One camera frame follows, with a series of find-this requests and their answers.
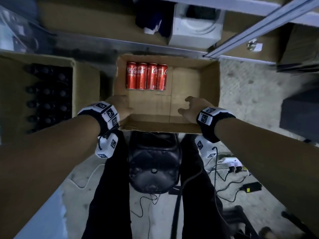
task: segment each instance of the black trousers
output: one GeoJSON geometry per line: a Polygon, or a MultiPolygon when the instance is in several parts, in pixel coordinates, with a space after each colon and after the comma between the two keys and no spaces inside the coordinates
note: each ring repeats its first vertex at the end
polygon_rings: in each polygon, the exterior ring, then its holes
{"type": "MultiPolygon", "coordinates": [[[[113,156],[106,160],[103,175],[90,204],[82,239],[132,238],[128,146],[121,131],[117,131],[117,136],[118,144],[113,156]]],[[[183,190],[182,237],[183,239],[229,238],[227,225],[217,212],[214,186],[204,170],[194,140],[188,138],[190,137],[184,138],[181,142],[183,154],[180,168],[181,183],[198,173],[200,168],[203,168],[203,171],[189,181],[183,190]]],[[[218,197],[216,202],[219,211],[222,212],[223,205],[218,197]]]]}

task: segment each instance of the person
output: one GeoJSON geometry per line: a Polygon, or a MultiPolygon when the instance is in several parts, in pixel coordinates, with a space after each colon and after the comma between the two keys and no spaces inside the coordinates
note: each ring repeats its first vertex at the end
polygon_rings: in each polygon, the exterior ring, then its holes
{"type": "MultiPolygon", "coordinates": [[[[316,173],[319,148],[236,119],[207,100],[190,96],[185,101],[189,102],[189,109],[178,112],[189,122],[199,124],[206,139],[221,140],[274,196],[316,233],[317,200],[302,193],[301,196],[295,188],[303,186],[309,195],[309,185],[319,181],[316,173]]],[[[132,112],[125,96],[112,96],[106,102],[113,105],[120,121],[132,112]]],[[[109,130],[112,127],[109,125],[83,109],[77,117],[0,146],[2,239],[13,238],[22,229],[73,168],[93,153],[98,135],[109,130]]],[[[83,238],[132,236],[127,145],[121,131],[113,132],[118,136],[118,145],[113,156],[106,160],[90,204],[83,238]]],[[[182,183],[203,167],[194,142],[188,138],[181,142],[182,183]]],[[[185,186],[183,238],[208,237],[212,233],[218,238],[229,237],[217,211],[222,210],[221,201],[215,202],[214,193],[205,170],[185,186]]]]}

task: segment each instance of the right arm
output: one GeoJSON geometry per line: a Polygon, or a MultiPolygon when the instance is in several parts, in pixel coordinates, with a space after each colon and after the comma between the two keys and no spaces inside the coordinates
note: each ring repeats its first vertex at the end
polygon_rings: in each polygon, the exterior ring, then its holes
{"type": "MultiPolygon", "coordinates": [[[[194,123],[202,109],[213,107],[204,99],[188,97],[186,101],[190,102],[189,109],[179,109],[179,113],[194,123]]],[[[319,148],[236,118],[218,121],[214,133],[290,212],[319,236],[319,148]]]]}

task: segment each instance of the red soda can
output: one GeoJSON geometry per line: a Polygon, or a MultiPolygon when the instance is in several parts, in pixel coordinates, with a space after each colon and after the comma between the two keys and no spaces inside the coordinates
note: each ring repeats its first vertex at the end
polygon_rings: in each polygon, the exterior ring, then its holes
{"type": "Polygon", "coordinates": [[[165,90],[166,89],[166,80],[167,80],[167,65],[159,64],[157,66],[156,89],[157,90],[165,90]]]}
{"type": "Polygon", "coordinates": [[[146,77],[147,77],[147,64],[138,64],[138,74],[136,79],[136,88],[139,90],[145,90],[146,88],[146,77]]]}
{"type": "Polygon", "coordinates": [[[155,90],[157,80],[157,64],[150,63],[147,66],[146,89],[155,90]]]}
{"type": "Polygon", "coordinates": [[[127,62],[126,66],[126,88],[136,89],[137,66],[134,62],[127,62]]]}

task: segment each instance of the floor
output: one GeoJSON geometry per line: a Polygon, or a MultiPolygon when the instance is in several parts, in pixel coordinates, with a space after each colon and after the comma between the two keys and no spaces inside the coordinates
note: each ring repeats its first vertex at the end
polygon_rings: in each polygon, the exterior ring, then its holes
{"type": "MultiPolygon", "coordinates": [[[[256,126],[295,139],[303,139],[279,128],[281,103],[284,98],[311,87],[315,77],[279,74],[269,66],[232,60],[221,60],[220,68],[220,107],[230,110],[237,118],[256,126]]],[[[220,153],[229,152],[227,147],[221,142],[218,144],[218,150],[220,153]]],[[[74,168],[69,178],[62,185],[70,239],[78,239],[82,236],[88,216],[89,204],[103,172],[103,165],[99,166],[99,164],[104,162],[105,160],[94,155],[89,157],[74,168]]],[[[231,174],[227,178],[227,183],[218,179],[216,188],[225,187],[229,181],[240,180],[243,175],[245,174],[231,174]]],[[[253,176],[249,176],[245,182],[253,181],[256,181],[256,179],[253,176]]],[[[240,185],[233,184],[220,195],[233,199],[237,187],[240,187],[240,185]]],[[[139,199],[142,195],[132,188],[130,191],[131,210],[141,214],[139,199]]],[[[175,201],[176,196],[168,194],[161,195],[158,203],[150,207],[150,200],[142,200],[144,216],[138,218],[131,213],[133,238],[148,238],[150,218],[149,238],[168,239],[175,201]]],[[[225,201],[223,203],[224,207],[241,205],[256,231],[259,231],[264,226],[269,226],[280,238],[297,238],[300,234],[299,229],[281,217],[280,213],[285,207],[265,188],[262,191],[250,194],[238,193],[235,203],[225,201]]],[[[181,206],[178,238],[181,238],[182,218],[183,211],[181,206]]]]}

